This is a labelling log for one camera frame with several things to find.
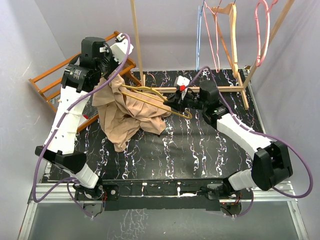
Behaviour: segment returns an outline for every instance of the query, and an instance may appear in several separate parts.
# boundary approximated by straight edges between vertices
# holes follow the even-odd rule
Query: white wall
[[[33,0],[0,5],[0,239],[15,240],[54,116],[28,79],[65,58]]]
[[[135,46],[130,0],[35,0],[66,58],[80,51],[84,37],[106,37],[114,30],[128,33]],[[187,70],[196,66],[197,11],[202,0],[135,0],[144,70]],[[222,1],[222,7],[231,1]],[[278,16],[284,0],[272,10]],[[207,0],[217,6],[219,0]],[[236,39],[239,66],[251,65],[257,51],[254,9],[257,0],[238,0]],[[260,15],[261,24],[265,17]],[[215,25],[207,10],[211,39],[216,49]],[[225,41],[230,47],[227,15],[218,17]],[[208,34],[202,18],[200,66],[213,66]],[[222,45],[219,47],[222,67],[228,67]],[[131,56],[136,62],[137,52]]]
[[[314,178],[313,192],[298,206],[311,240],[320,238],[320,2],[296,0],[265,63],[252,79],[254,95],[266,128],[294,145],[306,158]],[[308,188],[308,177],[292,155],[292,183],[297,194]]]

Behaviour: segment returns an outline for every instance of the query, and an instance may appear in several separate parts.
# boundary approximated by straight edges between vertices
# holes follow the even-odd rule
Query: crumpled fabric
[[[103,77],[98,87],[106,82]],[[114,144],[116,152],[126,149],[126,142],[141,128],[146,132],[160,135],[166,129],[166,123],[162,117],[170,116],[170,112],[125,96],[129,93],[140,99],[147,100],[158,106],[171,110],[169,106],[148,96],[132,92],[122,85],[124,79],[117,75],[109,85],[93,95],[92,106],[97,107],[100,126],[107,138]]]

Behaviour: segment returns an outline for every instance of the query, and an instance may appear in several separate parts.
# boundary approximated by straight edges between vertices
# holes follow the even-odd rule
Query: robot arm
[[[216,189],[222,195],[245,188],[259,187],[267,191],[293,174],[288,147],[282,142],[253,134],[237,124],[226,106],[220,101],[219,90],[213,81],[200,83],[197,95],[185,86],[189,79],[179,76],[174,85],[176,92],[164,104],[183,112],[185,108],[202,110],[205,122],[217,131],[226,134],[240,145],[253,159],[252,169],[238,171],[225,178],[223,185]]]
[[[60,124],[53,140],[44,153],[44,159],[61,168],[72,177],[78,179],[81,192],[87,196],[100,196],[100,178],[88,167],[86,154],[75,151],[75,139],[83,110],[89,96],[67,109],[79,98],[91,92],[101,77],[108,77],[124,60],[128,49],[128,40],[120,34],[116,43],[109,46],[103,38],[86,37],[81,42],[81,54],[76,56],[65,68],[61,80],[60,102],[52,125],[45,141],[47,144],[64,113],[67,113]],[[40,155],[43,146],[37,146],[35,154]]]

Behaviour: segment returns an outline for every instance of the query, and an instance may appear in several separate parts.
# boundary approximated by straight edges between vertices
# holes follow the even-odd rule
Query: wooden pole
[[[192,91],[194,91],[195,93],[198,93],[200,88],[198,86],[190,86],[189,87]],[[153,87],[153,90],[157,90],[158,92],[162,93],[162,94],[174,94],[177,91],[176,87]],[[240,86],[218,86],[218,89],[220,92],[223,93],[237,93],[237,92],[241,92],[243,90],[242,87]]]
[[[269,46],[270,46],[272,40],[275,38],[281,24],[283,23],[285,17],[287,16],[287,14],[288,14],[288,12],[294,2],[295,2],[295,0],[287,0],[286,4],[284,5],[282,12],[280,13],[278,19],[276,20],[276,22],[271,30],[270,38],[269,38]],[[254,64],[252,65],[252,67],[250,69],[249,75],[243,83],[243,89],[246,89],[246,87],[248,86],[248,84],[249,84],[249,82],[250,82],[250,80],[256,70],[257,70],[257,60],[254,61]]]
[[[139,32],[138,32],[135,0],[130,0],[130,3],[131,3],[132,20],[133,20],[133,26],[134,26],[136,51],[138,53],[138,65],[139,65],[139,71],[140,71],[140,81],[141,81],[141,85],[145,86],[146,85],[146,81],[145,81],[145,78],[144,78],[144,73],[143,73],[143,68],[142,68],[142,58],[141,58],[141,50],[140,50],[140,41],[139,41]]]
[[[243,88],[243,83],[242,83],[242,79],[239,73],[239,68],[238,68],[238,55],[237,55],[237,42],[236,42],[236,18],[237,18],[237,10],[236,10],[236,5],[233,3],[229,3],[227,5],[227,7],[225,8],[216,8],[213,7],[212,8],[213,12],[220,12],[222,14],[228,14],[229,15],[229,22],[230,22],[230,39],[231,39],[231,49],[232,49],[232,59],[229,55],[229,51],[227,48],[227,45],[225,43],[225,39],[224,36],[221,33],[220,27],[218,22],[216,23],[216,28],[218,31],[218,34],[220,36],[220,40],[222,42],[222,46],[223,49],[225,51],[226,57],[229,61],[230,67],[232,69],[233,72],[233,76],[235,79],[237,79],[239,86],[241,87],[241,97],[242,97],[242,101],[243,101],[243,107],[245,110],[249,109],[249,103],[248,103],[248,99],[247,99],[247,95],[246,95],[246,91],[245,88]],[[212,14],[213,16],[213,20],[216,22],[216,16],[214,14]]]

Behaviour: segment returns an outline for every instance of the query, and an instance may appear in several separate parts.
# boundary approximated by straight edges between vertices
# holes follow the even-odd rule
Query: wooden hanger
[[[128,85],[121,85],[122,87],[125,87],[127,89],[132,89],[135,93],[139,93],[141,95],[144,95],[144,96],[147,96],[149,98],[152,98],[154,100],[157,100],[159,102],[165,102],[167,99],[160,93],[158,92],[157,90],[154,90],[152,89],[152,87],[147,87],[147,86],[128,86]],[[140,92],[140,91],[145,91],[145,92],[150,92],[150,93],[154,93],[155,95],[157,95],[158,97],[160,97],[161,99],[158,99],[154,96],[152,96],[152,94],[148,94],[148,93],[145,93],[145,92]],[[184,111],[184,113],[186,113],[187,115],[183,115],[183,114],[180,114],[178,112],[175,112],[175,111],[172,111],[172,110],[168,110],[167,108],[163,107],[163,106],[159,106],[159,105],[156,105],[154,104],[153,102],[149,102],[147,100],[144,100],[144,99],[141,99],[139,97],[136,97],[130,93],[126,93],[126,92],[121,92],[123,95],[127,96],[127,97],[130,97],[130,98],[133,98],[133,99],[136,99],[138,101],[141,101],[141,102],[144,102],[146,104],[150,104],[151,106],[154,106],[156,108],[159,108],[159,109],[162,109],[164,111],[167,111],[169,113],[172,113],[172,114],[175,114],[175,115],[178,115],[179,117],[182,117],[184,119],[192,119],[192,114],[189,112],[189,111]]]
[[[234,3],[229,3],[225,8],[221,7],[212,7],[212,12],[219,13],[219,14],[226,14],[229,15],[229,22],[230,22],[230,39],[231,39],[231,51],[232,51],[232,71],[233,76],[235,78],[238,77],[238,55],[237,55],[237,42],[236,42],[236,19],[237,19],[237,8]],[[213,18],[215,21],[217,21],[216,16],[214,14]],[[223,40],[223,36],[221,34],[221,31],[219,29],[219,35],[221,38],[221,41]]]

